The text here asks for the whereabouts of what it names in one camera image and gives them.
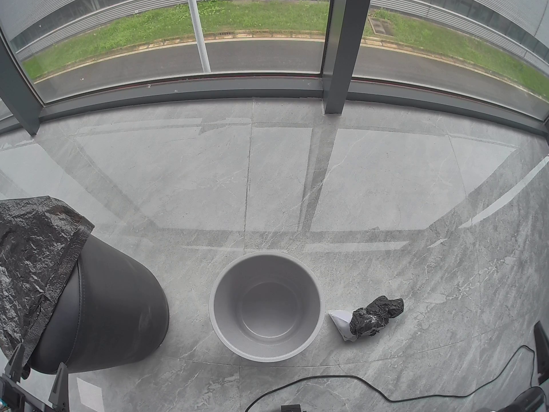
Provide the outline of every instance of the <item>green lawn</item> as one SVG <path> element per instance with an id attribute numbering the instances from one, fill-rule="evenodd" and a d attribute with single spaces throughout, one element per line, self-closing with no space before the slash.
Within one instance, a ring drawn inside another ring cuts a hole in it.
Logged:
<path id="1" fill-rule="evenodd" d="M 269 31 L 278 33 L 318 32 L 324 34 L 328 2 L 312 1 L 207 1 L 198 10 L 205 35 L 233 31 Z M 442 27 L 384 9 L 374 17 L 391 21 L 391 41 L 422 48 L 425 51 L 461 58 L 497 72 L 532 92 L 549 99 L 549 79 L 533 67 L 488 43 Z M 373 36 L 366 23 L 364 36 Z M 50 74 L 114 49 L 148 44 L 172 38 L 193 38 L 188 6 L 178 5 L 115 20 L 112 23 L 53 45 L 23 62 L 31 79 Z"/>

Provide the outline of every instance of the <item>black plastic bag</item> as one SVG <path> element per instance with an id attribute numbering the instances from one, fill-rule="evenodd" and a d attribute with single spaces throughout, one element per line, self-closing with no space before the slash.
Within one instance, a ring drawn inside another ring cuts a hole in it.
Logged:
<path id="1" fill-rule="evenodd" d="M 0 200 L 0 349 L 26 363 L 93 224 L 52 197 Z"/>
<path id="2" fill-rule="evenodd" d="M 365 308 L 358 308 L 353 312 L 349 323 L 351 334 L 357 338 L 363 334 L 373 336 L 379 333 L 389 323 L 404 311 L 403 299 L 387 299 L 380 296 Z"/>

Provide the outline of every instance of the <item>marble floor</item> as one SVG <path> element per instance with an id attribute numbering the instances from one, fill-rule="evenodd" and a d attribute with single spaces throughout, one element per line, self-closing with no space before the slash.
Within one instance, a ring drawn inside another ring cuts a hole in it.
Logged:
<path id="1" fill-rule="evenodd" d="M 382 104 L 348 102 L 336 117 L 319 100 L 159 104 L 0 136 L 0 198 L 64 200 L 153 271 L 168 297 L 161 347 L 140 363 L 71 375 L 72 411 L 244 412 L 318 374 L 359 375 L 393 399 L 464 395 L 519 345 L 534 346 L 537 320 L 549 332 L 548 153 L 539 136 Z M 218 273 L 250 251 L 303 261 L 326 310 L 385 294 L 405 311 L 354 343 L 326 316 L 303 353 L 247 361 L 213 332 L 208 297 Z M 531 372 L 521 351 L 468 399 L 402 404 L 359 382 L 313 380 L 250 412 L 497 410 Z M 24 385 L 47 399 L 52 382 L 32 373 Z"/>

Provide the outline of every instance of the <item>black trash can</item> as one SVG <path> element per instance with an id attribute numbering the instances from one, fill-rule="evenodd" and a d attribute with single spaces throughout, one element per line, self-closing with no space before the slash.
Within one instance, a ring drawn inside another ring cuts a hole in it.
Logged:
<path id="1" fill-rule="evenodd" d="M 60 362 L 81 373 L 140 361 L 164 340 L 169 317 L 154 275 L 90 235 L 29 364 L 55 374 Z"/>

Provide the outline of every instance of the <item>manhole cover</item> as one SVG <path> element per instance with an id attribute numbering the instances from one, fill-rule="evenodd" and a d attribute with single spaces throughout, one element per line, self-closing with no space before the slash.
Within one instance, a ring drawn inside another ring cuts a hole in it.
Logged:
<path id="1" fill-rule="evenodd" d="M 370 25 L 377 35 L 389 35 L 391 37 L 394 35 L 393 25 L 390 21 L 373 17 L 369 17 L 368 20 L 370 20 Z"/>

